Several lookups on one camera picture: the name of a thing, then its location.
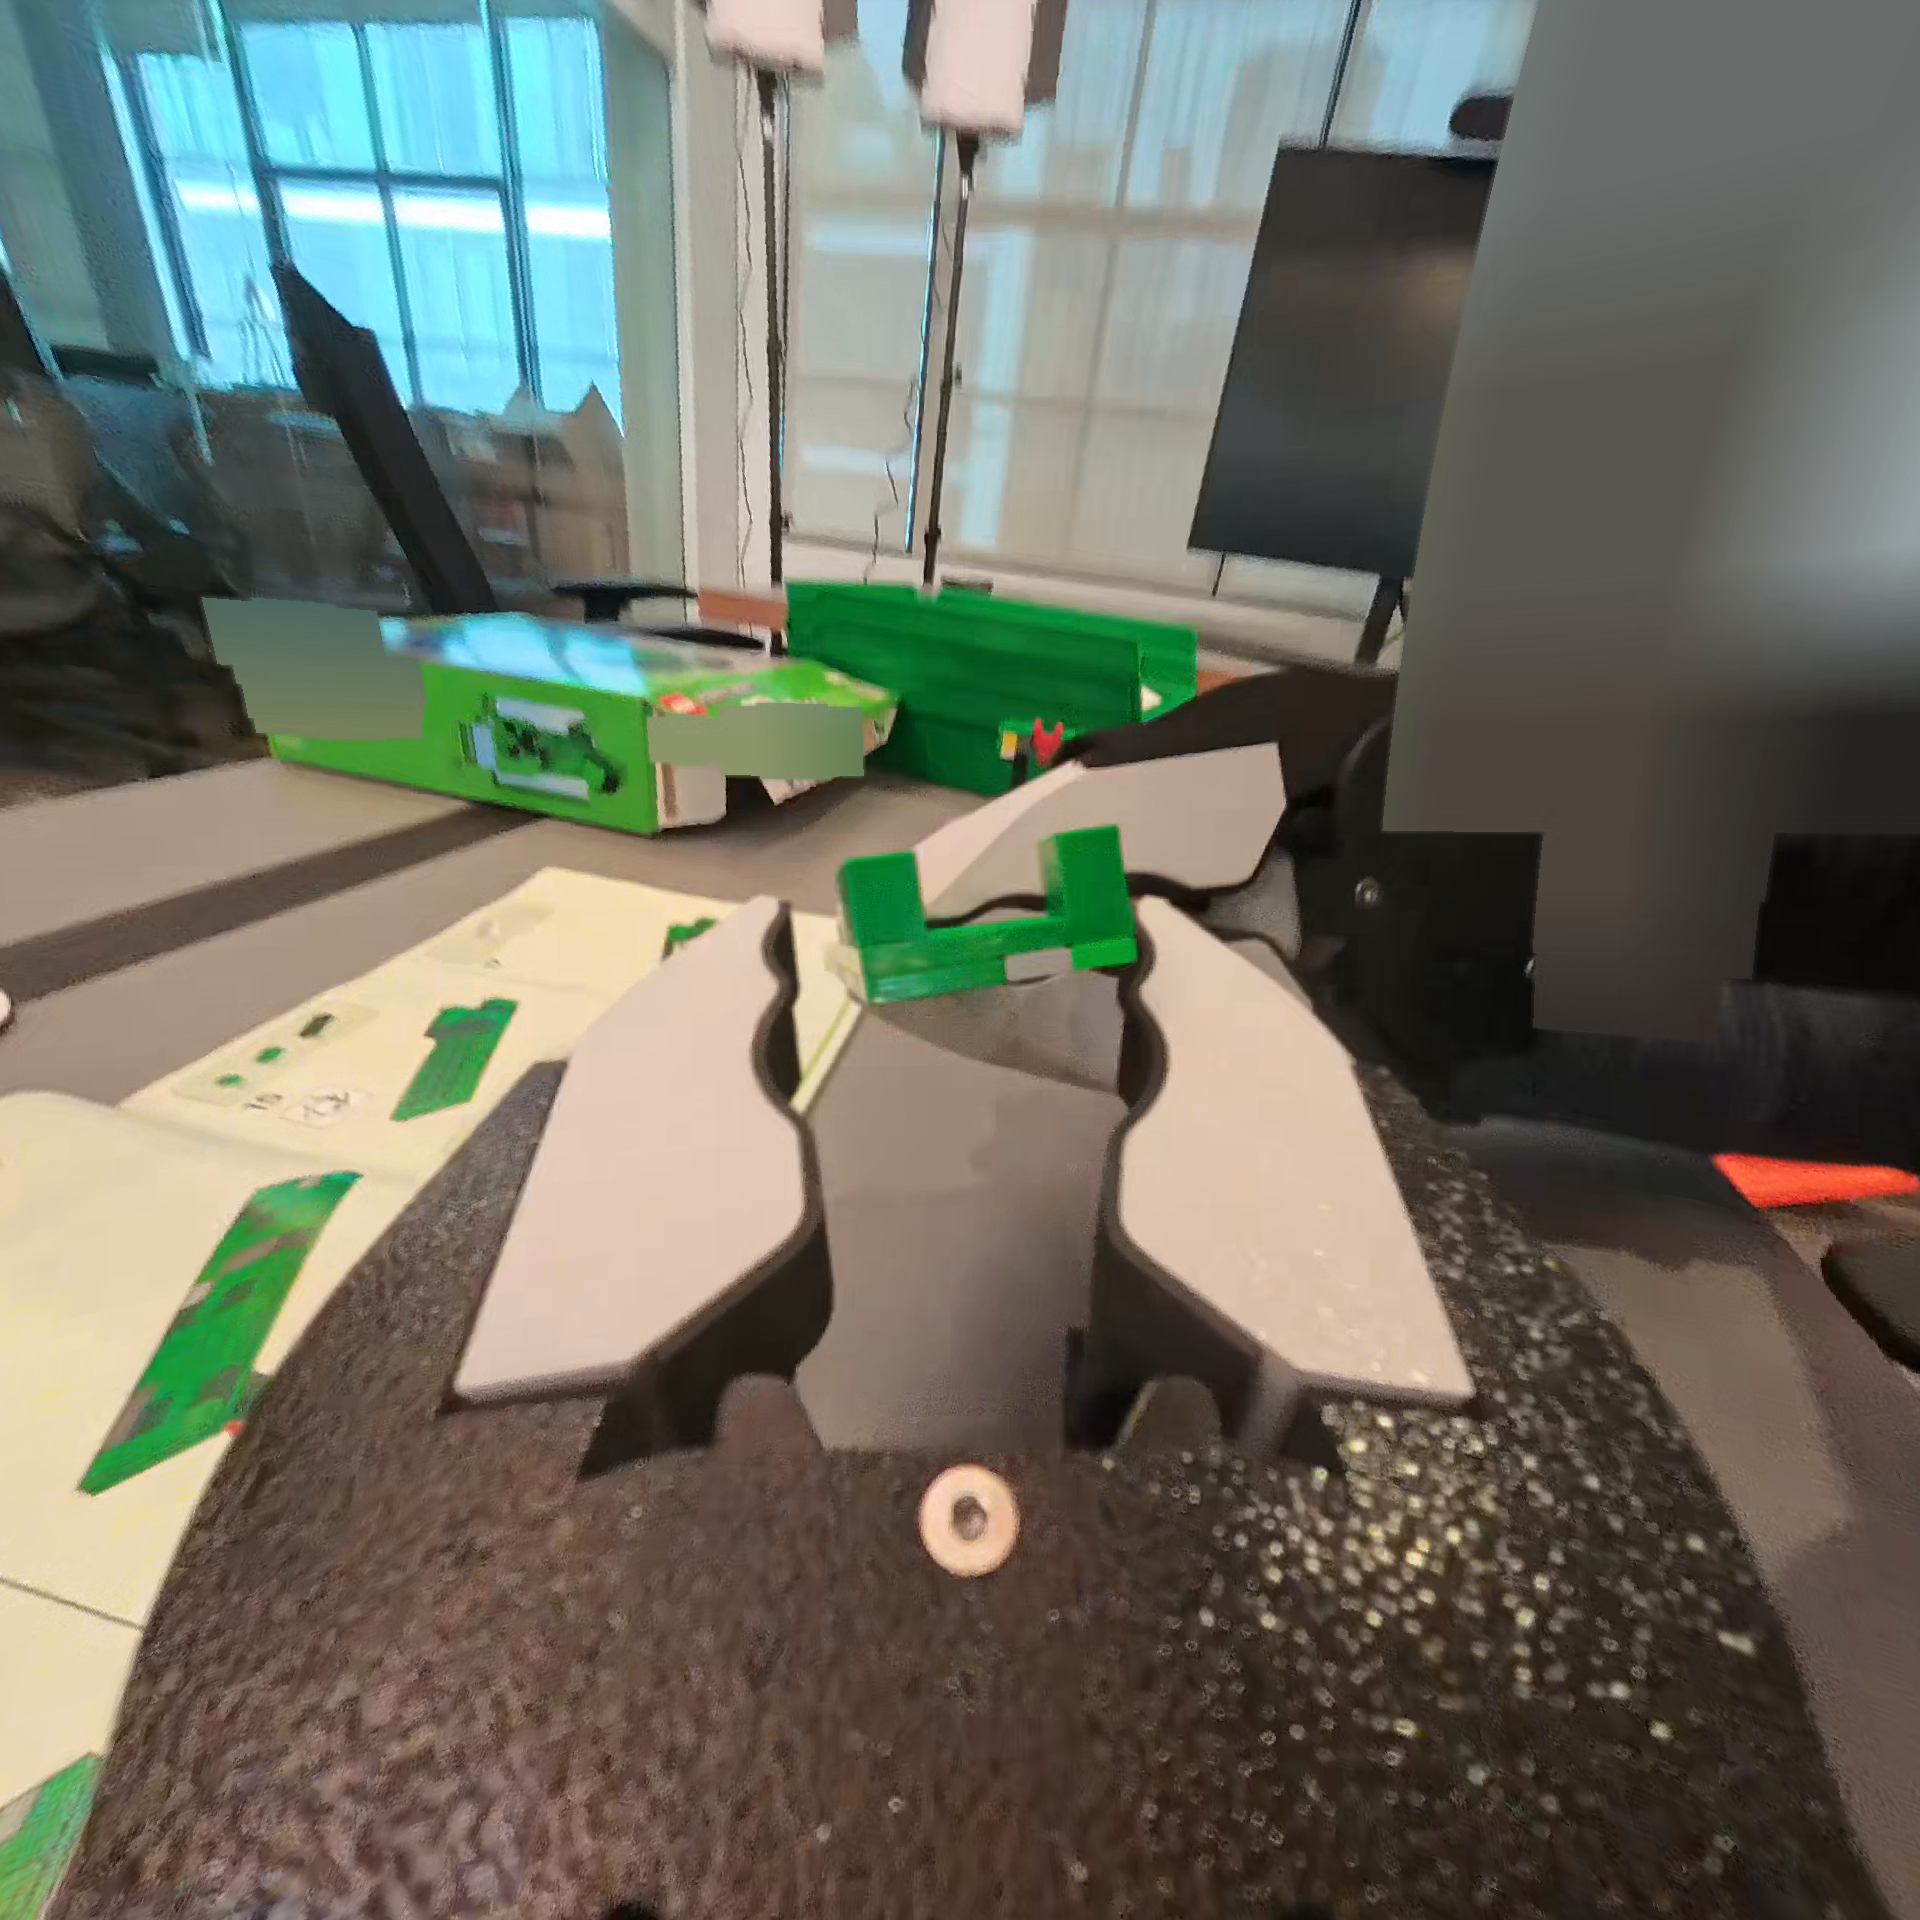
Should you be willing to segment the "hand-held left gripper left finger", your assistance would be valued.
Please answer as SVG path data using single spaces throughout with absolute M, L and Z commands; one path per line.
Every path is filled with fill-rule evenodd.
M 833 1320 L 795 1111 L 794 919 L 758 896 L 571 1047 L 448 1393 L 599 1406 L 583 1473 L 706 1450 L 738 1380 L 792 1388 Z

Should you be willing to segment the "green plastic bin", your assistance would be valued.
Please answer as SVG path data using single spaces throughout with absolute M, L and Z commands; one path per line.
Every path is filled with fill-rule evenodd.
M 1013 784 L 1009 737 L 1042 732 L 1032 771 L 1067 744 L 1166 716 L 1198 691 L 1191 626 L 902 584 L 792 584 L 794 656 L 896 698 L 872 766 L 998 798 Z

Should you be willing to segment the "studio panel light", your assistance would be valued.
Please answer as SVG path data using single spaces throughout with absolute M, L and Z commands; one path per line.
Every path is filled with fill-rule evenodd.
M 921 121 L 954 135 L 1021 137 L 1037 17 L 1037 3 L 929 6 Z
M 829 3 L 704 3 L 709 52 L 779 79 L 826 72 Z

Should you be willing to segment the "black screen on easel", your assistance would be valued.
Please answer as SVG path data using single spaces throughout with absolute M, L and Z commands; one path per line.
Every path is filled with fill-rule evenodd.
M 1375 582 L 1358 663 L 1406 606 L 1498 161 L 1281 146 L 1189 546 Z

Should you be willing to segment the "tall black chair back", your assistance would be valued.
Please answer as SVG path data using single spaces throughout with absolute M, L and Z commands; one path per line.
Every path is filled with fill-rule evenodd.
M 272 263 L 272 280 L 299 394 L 342 428 L 426 608 L 443 618 L 501 612 L 491 579 L 401 402 L 377 336 L 352 324 L 290 258 Z

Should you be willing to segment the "black light stand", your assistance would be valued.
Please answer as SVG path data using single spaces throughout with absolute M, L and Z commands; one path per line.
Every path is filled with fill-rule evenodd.
M 784 80 L 754 70 L 762 151 L 762 280 L 766 306 L 766 545 L 775 591 L 784 587 Z
M 946 241 L 945 268 L 936 272 L 936 291 L 939 294 L 945 336 L 926 487 L 926 524 L 921 529 L 921 593 L 926 598 L 934 598 L 939 591 L 943 582 L 946 470 L 954 422 L 954 394 L 959 386 L 959 343 L 963 331 L 961 312 L 979 150 L 982 135 L 976 132 L 945 132 L 945 161 L 954 163 L 954 180 L 952 219 L 946 219 L 943 226 L 943 236 Z

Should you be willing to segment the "long green brick plate assembly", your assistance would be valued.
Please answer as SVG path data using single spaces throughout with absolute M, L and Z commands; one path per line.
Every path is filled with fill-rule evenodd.
M 865 1003 L 1029 985 L 1138 961 L 1137 911 L 1113 823 L 1040 839 L 1042 911 L 936 926 L 910 851 L 861 856 L 838 873 L 833 972 Z

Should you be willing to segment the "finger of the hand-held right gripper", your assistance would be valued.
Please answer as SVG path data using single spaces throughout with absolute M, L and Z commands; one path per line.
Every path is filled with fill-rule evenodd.
M 865 1001 L 863 1012 L 955 1059 L 1119 1094 L 1122 1009 L 1111 972 L 1070 970 L 989 991 Z
M 920 891 L 934 924 L 1039 902 L 1040 844 L 1113 825 L 1131 881 L 1222 894 L 1261 873 L 1286 808 L 1273 740 L 1115 766 L 1070 761 L 926 836 L 918 846 Z

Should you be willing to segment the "building instruction booklet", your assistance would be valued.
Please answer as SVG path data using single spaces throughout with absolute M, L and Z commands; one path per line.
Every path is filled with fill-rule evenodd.
M 738 906 L 544 871 L 126 1104 L 6 1098 L 6 1870 L 72 1834 L 47 1916 L 886 1906 L 881 1665 L 826 1647 L 905 1484 L 794 1386 L 621 1473 L 594 1404 L 448 1393 L 574 1042 Z M 857 1003 L 792 929 L 811 1132 Z

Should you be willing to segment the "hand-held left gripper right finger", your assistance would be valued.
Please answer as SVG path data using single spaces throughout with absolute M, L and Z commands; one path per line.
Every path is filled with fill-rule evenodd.
M 1475 1399 L 1354 1057 L 1263 942 L 1137 908 L 1088 1284 L 1088 1440 L 1160 1378 L 1273 1457 L 1304 1408 Z

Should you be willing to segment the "green toy set box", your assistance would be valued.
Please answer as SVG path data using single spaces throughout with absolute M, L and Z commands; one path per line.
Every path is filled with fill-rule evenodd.
M 663 835 L 718 825 L 736 784 L 782 804 L 863 778 L 902 698 L 753 632 L 635 630 L 539 615 L 377 622 L 419 687 L 409 732 L 270 734 L 279 761 Z

